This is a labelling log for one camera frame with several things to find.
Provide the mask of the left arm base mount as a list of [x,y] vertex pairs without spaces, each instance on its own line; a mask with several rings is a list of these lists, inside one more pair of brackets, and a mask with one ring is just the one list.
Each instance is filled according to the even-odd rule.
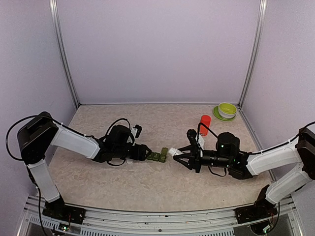
[[57,200],[45,201],[43,215],[68,223],[83,224],[86,210],[77,206],[65,204],[62,197]]

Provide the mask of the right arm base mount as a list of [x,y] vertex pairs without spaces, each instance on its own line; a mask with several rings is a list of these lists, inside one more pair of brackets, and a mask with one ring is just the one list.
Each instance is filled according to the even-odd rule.
[[252,205],[238,207],[234,210],[238,224],[263,219],[278,213],[276,204],[272,204],[266,200],[268,187],[269,185],[266,185],[261,189],[256,201]]

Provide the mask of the green pill organizer box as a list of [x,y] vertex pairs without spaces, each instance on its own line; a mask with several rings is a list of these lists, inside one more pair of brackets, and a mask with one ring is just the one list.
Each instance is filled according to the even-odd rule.
[[152,152],[151,161],[165,163],[167,159],[168,148],[163,147],[160,152]]

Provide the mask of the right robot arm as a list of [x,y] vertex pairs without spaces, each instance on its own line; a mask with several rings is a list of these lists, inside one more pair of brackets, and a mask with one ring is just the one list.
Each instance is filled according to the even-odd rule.
[[190,145],[171,148],[168,152],[175,161],[196,173],[202,166],[218,167],[224,168],[233,178],[244,180],[295,164],[282,178],[261,190],[252,206],[256,218],[264,217],[281,199],[315,179],[315,134],[307,125],[300,128],[293,138],[257,152],[241,151],[240,139],[229,132],[216,135],[216,149],[206,150],[199,132],[199,129],[188,130]]

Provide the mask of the small white pill bottle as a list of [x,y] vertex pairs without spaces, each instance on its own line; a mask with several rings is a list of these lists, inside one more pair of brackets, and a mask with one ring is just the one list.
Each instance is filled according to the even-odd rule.
[[170,149],[168,150],[168,153],[169,153],[169,155],[172,156],[172,157],[174,157],[174,156],[176,156],[176,155],[181,155],[181,154],[183,154],[183,152],[181,152],[180,150],[178,150],[178,149],[176,149],[176,148],[174,148],[174,147],[170,148]]

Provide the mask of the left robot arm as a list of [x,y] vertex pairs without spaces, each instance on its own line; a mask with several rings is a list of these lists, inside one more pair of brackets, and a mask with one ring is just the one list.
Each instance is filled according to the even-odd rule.
[[113,165],[111,161],[114,158],[144,161],[152,153],[146,145],[135,142],[142,130],[139,125],[125,127],[113,122],[106,134],[98,139],[67,127],[53,119],[48,112],[28,116],[12,124],[5,135],[7,149],[10,131],[25,120],[29,122],[17,132],[21,154],[19,160],[26,165],[30,179],[49,205],[49,210],[59,219],[69,214],[69,208],[64,204],[44,160],[48,147],[63,148],[97,163],[106,162],[110,166]]

